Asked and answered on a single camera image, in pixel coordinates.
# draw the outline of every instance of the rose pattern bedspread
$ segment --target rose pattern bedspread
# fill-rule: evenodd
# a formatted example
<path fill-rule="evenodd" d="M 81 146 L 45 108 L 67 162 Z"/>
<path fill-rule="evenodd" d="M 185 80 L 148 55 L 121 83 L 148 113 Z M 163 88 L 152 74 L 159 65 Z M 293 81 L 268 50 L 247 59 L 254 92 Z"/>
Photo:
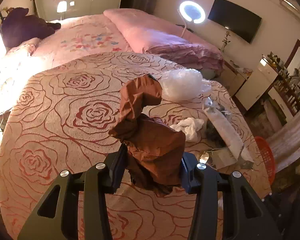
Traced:
<path fill-rule="evenodd" d="M 32 76 L 24 87 L 6 125 L 0 149 L 0 207 L 8 233 L 17 239 L 25 220 L 53 179 L 64 169 L 85 171 L 118 150 L 120 142 L 108 135 L 118 117 L 120 88 L 133 78 L 151 73 L 160 78 L 180 65 L 162 58 L 130 52 L 86 56 Z M 255 161 L 254 170 L 241 172 L 260 197 L 270 192 L 267 173 L 251 131 L 226 89 L 211 81 L 211 91 L 176 104 L 162 100 L 144 113 L 167 125 L 187 117 L 207 120 L 202 101 L 211 96 L 232 114 L 232 125 Z M 186 151 L 214 146 L 205 138 L 186 143 Z M 222 172 L 230 173 L 236 167 Z M 80 194 L 78 234 L 84 239 L 83 194 Z M 158 197 L 133 187 L 126 172 L 116 194 L 107 195 L 114 239 L 187 239 L 195 195 L 181 188 Z M 219 210 L 218 225 L 222 225 Z M 218 238 L 222 230 L 218 229 Z"/>

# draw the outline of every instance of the pink blanket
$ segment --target pink blanket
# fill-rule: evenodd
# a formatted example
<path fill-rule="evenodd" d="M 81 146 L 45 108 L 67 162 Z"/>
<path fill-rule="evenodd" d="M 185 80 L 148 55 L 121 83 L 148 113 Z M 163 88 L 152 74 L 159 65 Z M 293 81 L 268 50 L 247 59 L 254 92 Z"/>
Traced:
<path fill-rule="evenodd" d="M 70 18 L 60 23 L 61 29 L 45 38 L 33 54 L 45 60 L 45 69 L 40 71 L 91 54 L 132 51 L 114 23 L 103 14 Z"/>
<path fill-rule="evenodd" d="M 156 16 L 136 9 L 104 11 L 134 52 L 156 54 L 179 64 L 196 63 L 199 68 L 222 70 L 222 54 L 212 44 Z"/>

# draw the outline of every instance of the bed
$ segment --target bed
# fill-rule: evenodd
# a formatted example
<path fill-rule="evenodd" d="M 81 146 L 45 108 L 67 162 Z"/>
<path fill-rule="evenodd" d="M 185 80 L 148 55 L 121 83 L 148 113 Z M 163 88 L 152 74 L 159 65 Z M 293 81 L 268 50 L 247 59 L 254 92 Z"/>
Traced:
<path fill-rule="evenodd" d="M 104 52 L 70 61 L 32 76 L 11 111 L 0 149 L 0 208 L 8 233 L 17 239 L 26 218 L 52 180 L 64 169 L 84 171 L 118 150 L 120 142 L 108 135 L 115 123 L 123 83 L 151 73 L 160 79 L 167 70 L 183 68 L 169 60 L 134 52 Z M 260 197 L 270 192 L 268 176 L 247 123 L 227 90 L 210 81 L 211 92 L 181 104 L 163 100 L 144 113 L 160 117 L 167 125 L 187 117 L 207 120 L 202 101 L 211 96 L 232 114 L 232 125 L 250 151 L 253 170 L 241 170 Z M 200 132 L 198 143 L 186 151 L 199 157 L 215 147 Z M 230 173 L 238 167 L 222 172 Z M 82 194 L 78 236 L 84 239 Z M 185 239 L 191 225 L 195 195 L 175 187 L 158 197 L 133 187 L 126 172 L 116 194 L 107 195 L 114 239 Z M 218 239 L 222 230 L 219 210 Z"/>
<path fill-rule="evenodd" d="M 189 31 L 182 39 L 181 27 L 140 10 L 109 9 L 100 15 L 57 22 L 61 29 L 53 35 L 25 41 L 0 62 L 0 114 L 15 104 L 32 75 L 96 53 L 156 54 L 189 68 L 210 70 L 213 75 L 222 71 L 222 54 L 215 46 Z"/>

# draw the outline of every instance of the wooden mirror frame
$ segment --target wooden mirror frame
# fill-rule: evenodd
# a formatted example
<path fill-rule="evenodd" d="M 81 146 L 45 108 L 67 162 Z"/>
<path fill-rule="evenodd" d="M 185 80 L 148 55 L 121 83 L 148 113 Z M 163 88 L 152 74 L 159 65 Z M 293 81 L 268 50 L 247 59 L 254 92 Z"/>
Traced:
<path fill-rule="evenodd" d="M 296 44 L 294 45 L 294 48 L 293 48 L 293 50 L 292 50 L 290 56 L 289 56 L 288 59 L 287 59 L 286 64 L 284 65 L 286 69 L 287 69 L 288 66 L 290 65 L 290 63 L 291 63 L 291 61 L 292 61 L 294 55 L 297 53 L 297 50 L 298 50 L 299 47 L 300 47 L 300 40 L 297 40 L 297 42 L 296 42 Z"/>

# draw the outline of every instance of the silver screw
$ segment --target silver screw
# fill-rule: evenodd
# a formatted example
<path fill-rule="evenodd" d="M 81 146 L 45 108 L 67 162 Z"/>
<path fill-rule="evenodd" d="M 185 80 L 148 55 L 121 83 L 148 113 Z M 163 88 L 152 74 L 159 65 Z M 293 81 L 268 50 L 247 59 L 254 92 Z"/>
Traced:
<path fill-rule="evenodd" d="M 232 175 L 233 175 L 234 177 L 236 177 L 236 178 L 240 178 L 240 177 L 241 177 L 241 173 L 238 172 L 238 171 L 232 172 Z"/>
<path fill-rule="evenodd" d="M 98 170 L 102 170 L 102 169 L 104 169 L 105 168 L 105 164 L 104 163 L 97 163 L 97 165 L 96 165 L 96 168 L 98 169 Z"/>
<path fill-rule="evenodd" d="M 207 166 L 204 163 L 198 163 L 197 168 L 200 170 L 204 170 Z"/>
<path fill-rule="evenodd" d="M 61 177 L 66 177 L 66 176 L 68 176 L 69 175 L 69 171 L 67 171 L 67 170 L 64 170 L 64 171 L 61 171 L 60 172 L 60 176 Z"/>

